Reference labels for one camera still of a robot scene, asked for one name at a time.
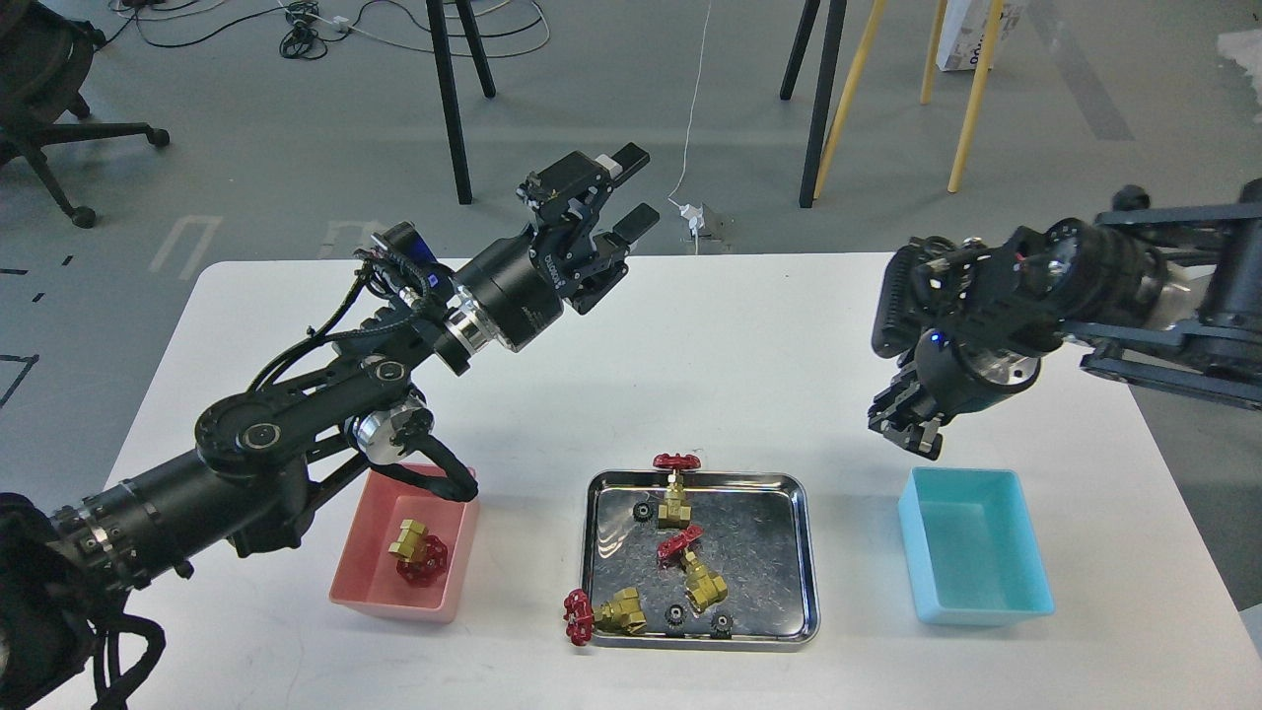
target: brass fitting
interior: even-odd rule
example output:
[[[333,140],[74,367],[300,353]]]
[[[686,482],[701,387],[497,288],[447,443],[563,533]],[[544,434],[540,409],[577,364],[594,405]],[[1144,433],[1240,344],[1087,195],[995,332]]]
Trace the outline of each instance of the brass fitting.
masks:
[[[429,530],[423,523],[411,518],[405,520],[399,525],[399,541],[390,544],[390,555],[404,562],[413,562],[416,552],[425,552],[425,535],[428,533]]]
[[[693,522],[693,507],[684,496],[684,478],[671,473],[666,478],[666,494],[658,506],[658,528],[687,528]]]
[[[613,602],[601,604],[596,610],[596,628],[606,632],[639,634],[647,623],[640,609],[640,590],[634,586],[613,593]]]
[[[723,581],[723,576],[707,567],[695,552],[685,550],[683,564],[684,571],[688,574],[684,579],[684,589],[688,594],[688,602],[692,603],[698,614],[727,599],[727,583]]]

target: table leg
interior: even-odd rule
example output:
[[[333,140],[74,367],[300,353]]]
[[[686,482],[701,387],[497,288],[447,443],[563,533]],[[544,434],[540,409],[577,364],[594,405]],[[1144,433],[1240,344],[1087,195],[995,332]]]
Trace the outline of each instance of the table leg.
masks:
[[[964,127],[959,131],[959,144],[955,146],[955,163],[950,168],[946,192],[959,192],[959,182],[964,177],[964,163],[973,145],[973,130],[977,116],[982,111],[982,95],[986,93],[986,78],[991,73],[991,61],[994,58],[994,44],[1000,38],[1000,18],[1003,0],[991,0],[991,13],[986,18],[986,32],[982,33],[982,55],[973,69],[973,90],[968,93],[968,108],[964,111]]]
[[[469,54],[473,54],[477,78],[482,82],[482,95],[493,98],[495,81],[491,79],[491,67],[486,63],[486,49],[482,48],[482,34],[477,30],[477,20],[473,19],[473,6],[469,5],[469,0],[456,0],[456,13],[461,16],[464,37],[468,39]]]
[[[818,14],[819,0],[806,0],[801,8],[801,19],[798,20],[798,34],[793,38],[793,50],[789,52],[785,78],[780,82],[780,98],[782,101],[793,97],[793,87],[798,83],[798,71],[801,69],[801,58],[806,55],[806,43],[810,42],[810,33],[815,29],[815,15]]]
[[[859,77],[863,76],[863,67],[867,66],[867,55],[872,49],[872,40],[876,39],[876,30],[881,26],[883,14],[885,0],[873,0],[868,21],[863,26],[863,37],[859,39],[859,47],[854,50],[854,58],[851,61],[851,71],[846,74],[846,84],[842,87],[842,98],[837,103],[833,126],[828,131],[823,164],[820,164],[819,175],[815,178],[815,199],[819,199],[819,193],[824,190],[824,180],[828,179],[828,169],[833,165],[833,154],[837,153],[837,141],[842,137],[842,126],[846,125],[846,116],[851,112],[851,102],[854,101],[854,91],[858,88]]]
[[[452,72],[452,48],[447,38],[443,0],[425,0],[425,10],[429,13],[429,35],[434,39],[434,66],[438,68],[447,144],[452,150],[452,169],[456,172],[456,197],[461,204],[469,204],[473,202],[473,189],[469,187],[469,165],[464,155],[464,130],[461,127],[461,107],[456,98],[456,76]]]
[[[934,92],[934,59],[938,55],[938,44],[943,38],[943,20],[946,18],[946,0],[938,0],[938,11],[934,14],[934,29],[929,33],[929,52],[925,57],[925,76],[920,79],[920,105],[929,102]]]
[[[810,135],[806,139],[806,164],[803,166],[801,189],[798,206],[809,208],[815,195],[815,177],[819,175],[819,156],[824,146],[824,127],[828,124],[828,105],[833,96],[833,78],[837,74],[837,53],[842,44],[842,25],[846,23],[846,0],[828,0],[828,21],[824,23],[824,50],[819,59],[819,79],[815,83],[815,106],[810,113]]]

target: black table leg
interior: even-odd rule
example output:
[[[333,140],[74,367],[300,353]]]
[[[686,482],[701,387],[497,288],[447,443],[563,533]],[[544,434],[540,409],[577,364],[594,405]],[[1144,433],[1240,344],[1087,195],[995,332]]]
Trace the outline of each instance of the black table leg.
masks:
[[[438,91],[443,98],[443,119],[447,121],[447,144],[452,149],[452,169],[456,172],[456,198],[461,204],[473,202],[469,187],[469,165],[464,155],[464,130],[461,127],[461,107],[456,100],[456,76],[452,72],[452,48],[447,39],[447,18],[443,0],[425,0],[429,11],[429,35],[434,38],[434,66],[438,68]],[[818,158],[815,160],[818,169]]]
[[[473,6],[469,5],[469,0],[456,0],[456,11],[461,15],[461,25],[469,42],[469,54],[473,54],[477,78],[482,82],[482,95],[493,98],[495,81],[491,79],[491,67],[486,63],[486,49],[482,48],[482,35],[477,30],[477,20],[473,19]]]
[[[833,77],[837,73],[837,54],[842,44],[842,24],[846,21],[846,0],[828,0],[828,21],[824,24],[824,52],[819,59],[819,81],[815,83],[815,107],[810,112],[810,136],[806,139],[806,164],[801,173],[799,207],[815,202],[815,178],[819,159],[824,151],[824,131],[828,129],[828,106],[833,100]]]
[[[793,98],[793,87],[798,83],[798,71],[801,58],[806,55],[806,43],[815,29],[815,15],[819,14],[819,0],[806,0],[801,8],[801,20],[798,21],[798,34],[793,38],[793,52],[789,53],[789,66],[785,67],[785,79],[780,82],[780,98]]]

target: cardboard box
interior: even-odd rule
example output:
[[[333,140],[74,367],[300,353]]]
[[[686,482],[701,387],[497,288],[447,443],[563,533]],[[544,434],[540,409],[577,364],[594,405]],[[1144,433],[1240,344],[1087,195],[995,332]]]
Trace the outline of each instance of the cardboard box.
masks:
[[[1017,25],[1030,0],[1006,0],[1000,15],[1000,44],[994,48],[998,59],[1003,40]],[[991,0],[949,0],[943,19],[943,37],[938,43],[938,68],[944,72],[968,71],[977,66],[982,55],[982,33]]]

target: yellow wooden pole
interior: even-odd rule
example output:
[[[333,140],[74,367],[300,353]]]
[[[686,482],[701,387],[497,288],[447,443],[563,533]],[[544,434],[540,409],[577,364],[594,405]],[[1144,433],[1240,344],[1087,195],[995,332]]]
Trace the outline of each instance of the yellow wooden pole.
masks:
[[[863,66],[867,64],[868,49],[872,48],[872,39],[876,38],[876,28],[881,25],[881,14],[885,13],[885,0],[872,1],[872,13],[868,14],[867,25],[863,28],[863,37],[859,39],[859,48],[854,50],[854,59],[851,61],[851,71],[846,74],[846,86],[842,87],[842,100],[837,105],[837,113],[833,116],[833,125],[828,129],[828,143],[824,145],[824,156],[819,161],[819,174],[815,175],[815,199],[824,190],[824,180],[828,179],[828,168],[833,164],[833,153],[837,151],[837,141],[842,137],[842,125],[846,115],[851,111],[851,101],[854,100],[854,88],[859,83]]]
[[[943,38],[943,20],[946,18],[946,0],[938,0],[938,11],[934,15],[934,29],[929,33],[929,55],[925,57],[925,76],[920,79],[920,105],[929,102],[929,96],[934,92],[934,59],[938,55],[938,43]]]
[[[986,32],[982,35],[982,55],[973,69],[973,90],[968,93],[968,110],[964,111],[964,127],[959,131],[959,144],[955,145],[955,163],[950,168],[950,180],[946,192],[959,192],[959,180],[964,177],[964,163],[968,161],[968,149],[973,145],[973,130],[977,116],[982,112],[982,95],[986,93],[986,77],[989,74],[991,59],[994,58],[994,45],[1000,37],[1000,16],[1003,0],[991,0],[991,13],[986,18]]]

